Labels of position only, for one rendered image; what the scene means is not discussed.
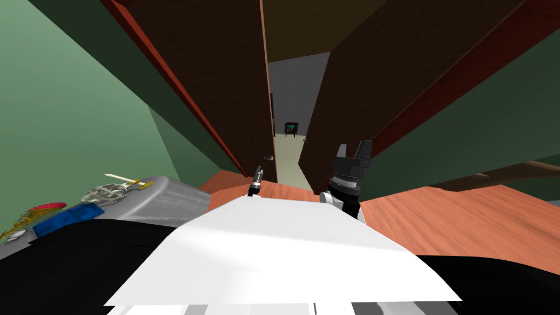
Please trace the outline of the brown wooden furniture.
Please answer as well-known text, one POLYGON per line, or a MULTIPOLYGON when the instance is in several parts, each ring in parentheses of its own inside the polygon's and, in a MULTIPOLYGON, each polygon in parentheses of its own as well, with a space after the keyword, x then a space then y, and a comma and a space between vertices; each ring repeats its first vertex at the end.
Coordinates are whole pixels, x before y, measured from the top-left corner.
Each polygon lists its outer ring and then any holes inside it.
POLYGON ((503 185, 527 179, 553 177, 560 177, 560 166, 531 160, 503 168, 496 168, 496 170, 487 171, 485 173, 477 173, 433 184, 432 187, 446 191, 460 192, 495 185, 503 185))

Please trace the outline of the grey cabinet with ornaments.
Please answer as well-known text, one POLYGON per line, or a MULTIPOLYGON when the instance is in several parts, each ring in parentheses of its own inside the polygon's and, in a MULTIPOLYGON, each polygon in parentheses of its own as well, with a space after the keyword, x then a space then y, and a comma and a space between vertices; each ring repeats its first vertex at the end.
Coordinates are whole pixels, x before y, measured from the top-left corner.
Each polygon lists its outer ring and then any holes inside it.
POLYGON ((209 193, 165 176, 101 185, 75 206, 27 211, 17 227, 0 236, 0 260, 57 229, 90 219, 179 227, 202 216, 210 200, 209 193))

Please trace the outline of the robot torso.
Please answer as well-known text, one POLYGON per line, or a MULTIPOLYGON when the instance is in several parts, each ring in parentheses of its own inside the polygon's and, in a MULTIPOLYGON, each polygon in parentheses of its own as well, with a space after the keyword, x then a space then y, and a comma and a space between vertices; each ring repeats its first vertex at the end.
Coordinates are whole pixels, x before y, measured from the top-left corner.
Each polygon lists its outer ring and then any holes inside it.
POLYGON ((242 196, 174 229, 108 306, 457 301, 419 257, 328 203, 242 196))

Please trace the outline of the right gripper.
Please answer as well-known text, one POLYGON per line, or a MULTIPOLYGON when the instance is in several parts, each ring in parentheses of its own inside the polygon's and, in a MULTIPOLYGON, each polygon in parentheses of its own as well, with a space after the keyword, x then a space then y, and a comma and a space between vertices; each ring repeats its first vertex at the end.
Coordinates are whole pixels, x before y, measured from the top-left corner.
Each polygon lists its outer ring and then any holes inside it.
POLYGON ((354 158, 347 157, 347 144, 340 144, 334 157, 334 175, 342 178, 364 178, 371 162, 372 140, 360 141, 354 158))

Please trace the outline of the brown door leaf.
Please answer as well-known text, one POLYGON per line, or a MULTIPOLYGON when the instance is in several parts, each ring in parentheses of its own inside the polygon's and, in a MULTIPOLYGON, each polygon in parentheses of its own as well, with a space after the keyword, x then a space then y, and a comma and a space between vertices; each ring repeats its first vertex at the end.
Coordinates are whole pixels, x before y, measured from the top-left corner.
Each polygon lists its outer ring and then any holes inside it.
POLYGON ((277 181, 263 0, 100 0, 211 136, 277 181))
POLYGON ((299 166, 313 192, 523 0, 386 0, 330 53, 299 166))

